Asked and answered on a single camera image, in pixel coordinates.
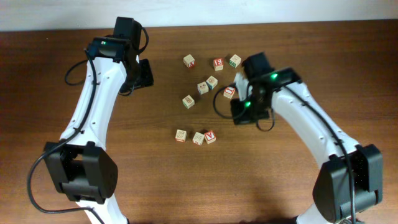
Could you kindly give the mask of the wooden block red edge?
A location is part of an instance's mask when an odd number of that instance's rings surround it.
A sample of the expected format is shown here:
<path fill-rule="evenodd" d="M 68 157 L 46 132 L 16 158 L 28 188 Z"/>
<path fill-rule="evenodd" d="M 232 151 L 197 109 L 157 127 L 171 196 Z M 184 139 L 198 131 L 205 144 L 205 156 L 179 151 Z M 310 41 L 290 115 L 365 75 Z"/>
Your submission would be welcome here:
<path fill-rule="evenodd" d="M 205 138 L 204 134 L 196 132 L 192 141 L 194 144 L 201 146 L 203 144 L 204 138 Z"/>

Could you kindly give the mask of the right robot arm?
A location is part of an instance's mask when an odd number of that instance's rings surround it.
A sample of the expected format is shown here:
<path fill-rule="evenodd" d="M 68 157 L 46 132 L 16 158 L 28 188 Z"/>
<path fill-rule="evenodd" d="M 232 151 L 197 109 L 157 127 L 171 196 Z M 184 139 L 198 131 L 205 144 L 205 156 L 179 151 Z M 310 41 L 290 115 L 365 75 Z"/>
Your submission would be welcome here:
<path fill-rule="evenodd" d="M 383 198 L 383 158 L 373 144 L 362 146 L 346 134 L 319 106 L 293 68 L 276 70 L 264 53 L 242 63 L 231 101 L 235 125 L 259 124 L 281 116 L 315 158 L 320 172 L 313 205 L 295 223 L 357 223 L 356 214 Z"/>

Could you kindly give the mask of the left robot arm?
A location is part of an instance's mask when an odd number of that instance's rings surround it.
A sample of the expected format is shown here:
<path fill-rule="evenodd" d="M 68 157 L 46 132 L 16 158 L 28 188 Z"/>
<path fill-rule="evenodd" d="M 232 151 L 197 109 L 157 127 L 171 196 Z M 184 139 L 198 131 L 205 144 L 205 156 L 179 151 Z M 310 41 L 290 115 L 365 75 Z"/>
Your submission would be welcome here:
<path fill-rule="evenodd" d="M 154 77 L 133 18 L 118 17 L 113 34 L 95 37 L 85 50 L 86 78 L 75 112 L 59 142 L 47 142 L 42 159 L 58 193 L 76 202 L 92 223 L 128 223 L 114 194 L 118 167 L 106 153 L 109 120 L 118 96 L 152 86 Z"/>

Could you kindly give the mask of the red letter V block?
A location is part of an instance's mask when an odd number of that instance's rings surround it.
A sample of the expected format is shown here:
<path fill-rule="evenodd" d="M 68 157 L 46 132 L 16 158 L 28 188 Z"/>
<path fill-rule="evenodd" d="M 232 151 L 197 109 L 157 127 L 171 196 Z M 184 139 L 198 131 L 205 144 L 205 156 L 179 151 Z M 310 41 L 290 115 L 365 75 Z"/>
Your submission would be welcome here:
<path fill-rule="evenodd" d="M 211 144 L 216 141 L 216 135 L 213 130 L 209 130 L 204 134 L 205 141 L 207 144 Z"/>

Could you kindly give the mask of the wooden block red bottom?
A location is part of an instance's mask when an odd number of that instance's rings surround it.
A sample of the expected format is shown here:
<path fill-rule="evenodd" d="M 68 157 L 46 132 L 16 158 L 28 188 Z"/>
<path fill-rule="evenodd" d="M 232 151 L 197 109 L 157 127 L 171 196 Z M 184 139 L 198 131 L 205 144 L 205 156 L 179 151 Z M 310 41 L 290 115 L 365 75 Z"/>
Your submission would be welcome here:
<path fill-rule="evenodd" d="M 177 142 L 185 142 L 187 137 L 187 132 L 185 130 L 178 129 L 176 131 L 175 140 Z"/>

